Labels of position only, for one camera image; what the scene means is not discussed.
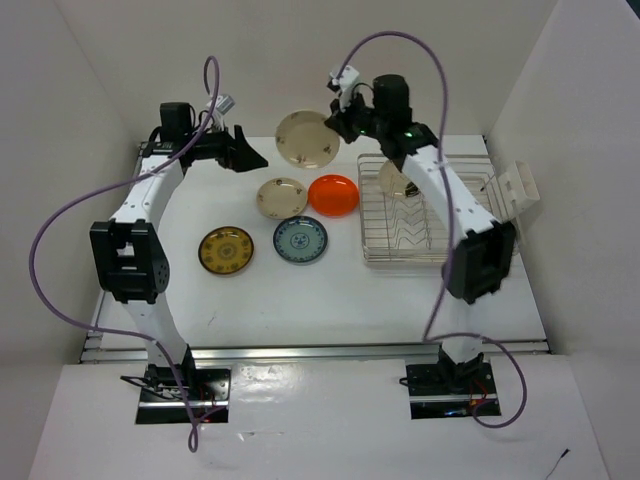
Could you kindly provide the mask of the cream plate with dark blotch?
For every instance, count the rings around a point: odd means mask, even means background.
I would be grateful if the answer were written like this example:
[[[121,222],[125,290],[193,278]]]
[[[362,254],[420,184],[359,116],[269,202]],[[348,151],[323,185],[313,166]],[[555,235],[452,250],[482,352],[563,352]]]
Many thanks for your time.
[[[378,183],[382,192],[391,198],[412,198],[420,193],[417,186],[390,160],[385,161],[381,166],[378,172]]]

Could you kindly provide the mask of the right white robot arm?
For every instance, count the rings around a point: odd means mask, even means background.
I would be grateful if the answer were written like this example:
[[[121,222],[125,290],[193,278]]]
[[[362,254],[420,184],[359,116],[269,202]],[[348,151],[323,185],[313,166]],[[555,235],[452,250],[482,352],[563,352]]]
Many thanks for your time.
[[[442,139],[414,121],[410,91],[397,74],[374,79],[373,103],[359,93],[358,73],[333,74],[336,94],[326,126],[346,143],[361,136],[379,143],[382,154],[415,185],[447,232],[440,298],[456,302],[455,324],[467,327],[477,300],[499,291],[509,275],[516,241],[515,226],[486,210],[452,169]]]

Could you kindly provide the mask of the orange plate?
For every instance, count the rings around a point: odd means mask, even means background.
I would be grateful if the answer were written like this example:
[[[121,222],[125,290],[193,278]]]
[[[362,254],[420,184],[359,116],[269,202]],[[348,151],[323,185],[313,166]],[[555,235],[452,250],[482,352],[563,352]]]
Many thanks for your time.
[[[321,215],[342,217],[358,206],[359,191],[355,183],[345,176],[324,175],[310,185],[308,202]]]

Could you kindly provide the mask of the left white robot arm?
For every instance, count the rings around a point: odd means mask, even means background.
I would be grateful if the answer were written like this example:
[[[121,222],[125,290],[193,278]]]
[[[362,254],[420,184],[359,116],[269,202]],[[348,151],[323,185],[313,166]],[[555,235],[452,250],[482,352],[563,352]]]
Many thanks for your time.
[[[189,104],[162,104],[161,124],[140,147],[140,170],[125,201],[109,220],[90,228],[100,286],[124,307],[145,342],[147,384],[163,385],[180,400],[197,391],[199,375],[167,302],[170,265],[157,229],[194,161],[213,159],[238,173],[267,167],[240,126],[225,126],[224,115],[233,105],[230,96],[218,96],[208,102],[200,126],[194,127]]]

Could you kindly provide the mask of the cream floral plate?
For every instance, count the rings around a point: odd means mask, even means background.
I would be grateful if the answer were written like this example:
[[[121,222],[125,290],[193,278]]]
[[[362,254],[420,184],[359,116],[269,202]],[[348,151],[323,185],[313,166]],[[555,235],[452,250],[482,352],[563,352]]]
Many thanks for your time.
[[[304,169],[324,168],[337,156],[341,139],[325,125],[322,113],[300,110],[287,115],[275,131],[281,156],[291,165]]]
[[[301,214],[307,206],[308,192],[297,180],[278,177],[265,182],[257,191],[259,212],[271,219],[288,219]]]

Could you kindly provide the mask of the yellow patterned plate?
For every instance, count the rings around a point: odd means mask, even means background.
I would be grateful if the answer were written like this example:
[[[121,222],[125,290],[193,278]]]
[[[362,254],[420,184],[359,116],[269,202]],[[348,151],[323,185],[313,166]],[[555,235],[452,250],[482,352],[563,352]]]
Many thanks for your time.
[[[219,276],[234,275],[252,261],[255,245],[245,230],[223,226],[207,233],[198,247],[200,265],[209,273]]]

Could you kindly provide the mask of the blue white patterned plate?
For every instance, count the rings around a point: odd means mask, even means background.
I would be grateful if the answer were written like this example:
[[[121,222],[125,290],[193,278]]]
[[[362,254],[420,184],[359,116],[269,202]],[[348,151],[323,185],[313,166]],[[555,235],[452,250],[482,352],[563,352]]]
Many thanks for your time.
[[[285,261],[307,265],[322,257],[329,236],[318,220],[309,216],[294,216],[278,224],[272,236],[276,253]]]

